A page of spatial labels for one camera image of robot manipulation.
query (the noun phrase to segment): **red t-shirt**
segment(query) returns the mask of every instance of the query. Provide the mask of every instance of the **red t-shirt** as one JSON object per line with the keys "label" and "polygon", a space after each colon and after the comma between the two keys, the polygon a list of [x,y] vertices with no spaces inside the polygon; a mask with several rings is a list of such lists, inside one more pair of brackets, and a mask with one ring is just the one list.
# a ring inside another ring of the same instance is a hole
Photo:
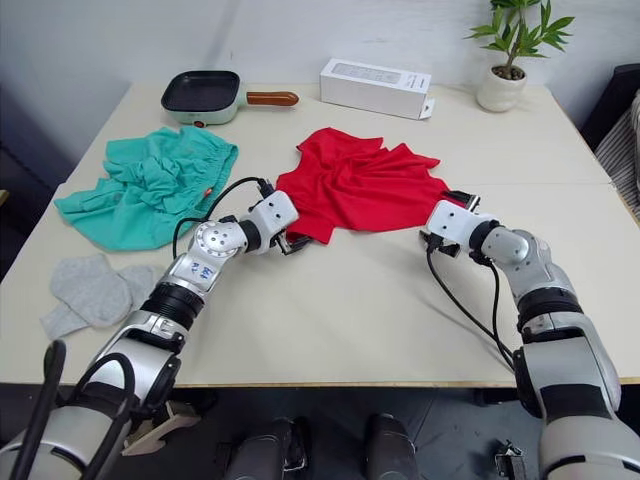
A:
{"label": "red t-shirt", "polygon": [[424,225],[449,190],[429,175],[440,160],[404,143],[388,150],[382,141],[324,128],[298,145],[298,168],[276,183],[300,213],[288,234],[326,244],[335,227],[383,232]]}

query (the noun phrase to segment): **green leaves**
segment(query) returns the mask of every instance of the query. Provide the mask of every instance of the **green leaves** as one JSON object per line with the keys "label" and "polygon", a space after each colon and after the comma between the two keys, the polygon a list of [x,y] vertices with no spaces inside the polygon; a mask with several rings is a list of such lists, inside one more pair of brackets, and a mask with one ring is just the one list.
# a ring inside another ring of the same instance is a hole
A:
{"label": "green leaves", "polygon": [[502,17],[504,15],[504,10],[501,7],[497,7],[493,12],[493,19],[491,21],[491,26],[495,32],[498,31],[500,25],[502,24]]}
{"label": "green leaves", "polygon": [[473,27],[471,29],[471,31],[475,32],[471,35],[469,35],[468,37],[465,38],[480,38],[480,37],[484,37],[486,35],[496,35],[497,31],[494,30],[493,26],[491,25],[481,25],[479,27]]}
{"label": "green leaves", "polygon": [[549,24],[549,18],[551,17],[551,0],[547,0],[547,6],[543,3],[540,4],[540,26],[544,32]]}
{"label": "green leaves", "polygon": [[564,52],[562,44],[566,45],[568,42],[562,37],[570,37],[571,34],[564,32],[562,29],[569,26],[571,22],[573,22],[574,18],[575,17],[562,17],[556,20],[543,30],[544,33],[541,37],[541,40],[547,45],[551,45],[553,48]]}
{"label": "green leaves", "polygon": [[[493,41],[483,46],[487,50],[505,52],[508,55],[507,66],[511,66],[517,57],[546,58],[538,52],[538,46],[546,43],[564,51],[565,37],[571,36],[563,29],[568,27],[574,17],[562,17],[551,21],[551,0],[546,4],[541,0],[490,0],[493,14],[491,25],[481,25],[471,29],[466,38],[492,36]],[[540,25],[529,29],[525,18],[527,8],[540,3]]]}
{"label": "green leaves", "polygon": [[559,20],[553,22],[547,30],[549,31],[559,31],[561,28],[568,27],[571,22],[573,22],[576,17],[562,17]]}

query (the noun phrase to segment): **striped fabric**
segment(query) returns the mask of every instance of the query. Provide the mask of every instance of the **striped fabric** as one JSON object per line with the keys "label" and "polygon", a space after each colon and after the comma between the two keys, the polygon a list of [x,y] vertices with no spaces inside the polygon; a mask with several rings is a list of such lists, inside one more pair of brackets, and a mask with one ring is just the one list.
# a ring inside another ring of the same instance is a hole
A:
{"label": "striped fabric", "polygon": [[640,220],[640,90],[596,148],[596,157]]}

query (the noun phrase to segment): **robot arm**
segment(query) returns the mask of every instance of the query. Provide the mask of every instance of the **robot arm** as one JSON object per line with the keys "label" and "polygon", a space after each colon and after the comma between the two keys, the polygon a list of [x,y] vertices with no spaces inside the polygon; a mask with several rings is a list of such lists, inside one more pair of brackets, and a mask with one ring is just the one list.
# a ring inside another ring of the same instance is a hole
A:
{"label": "robot arm", "polygon": [[509,281],[523,340],[514,352],[518,394],[545,424],[541,478],[640,478],[640,439],[615,415],[615,367],[549,246],[446,200],[427,228],[472,258],[489,258]]}
{"label": "robot arm", "polygon": [[[100,350],[71,397],[51,412],[22,478],[99,478],[108,471],[131,429],[132,415],[152,415],[173,388],[178,355],[226,262],[286,242],[283,232],[298,213],[284,192],[270,185],[261,192],[265,198],[239,221],[227,217],[196,229],[188,251]],[[132,398],[135,406],[125,409]],[[20,477],[14,465],[24,438],[23,433],[0,450],[0,479]]]}

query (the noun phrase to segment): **white box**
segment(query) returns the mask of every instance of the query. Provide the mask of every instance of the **white box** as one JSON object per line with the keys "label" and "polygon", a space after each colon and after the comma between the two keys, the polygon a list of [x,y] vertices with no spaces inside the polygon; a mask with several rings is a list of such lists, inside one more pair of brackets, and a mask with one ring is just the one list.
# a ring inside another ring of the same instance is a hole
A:
{"label": "white box", "polygon": [[332,58],[320,73],[323,102],[419,120],[431,116],[431,75]]}

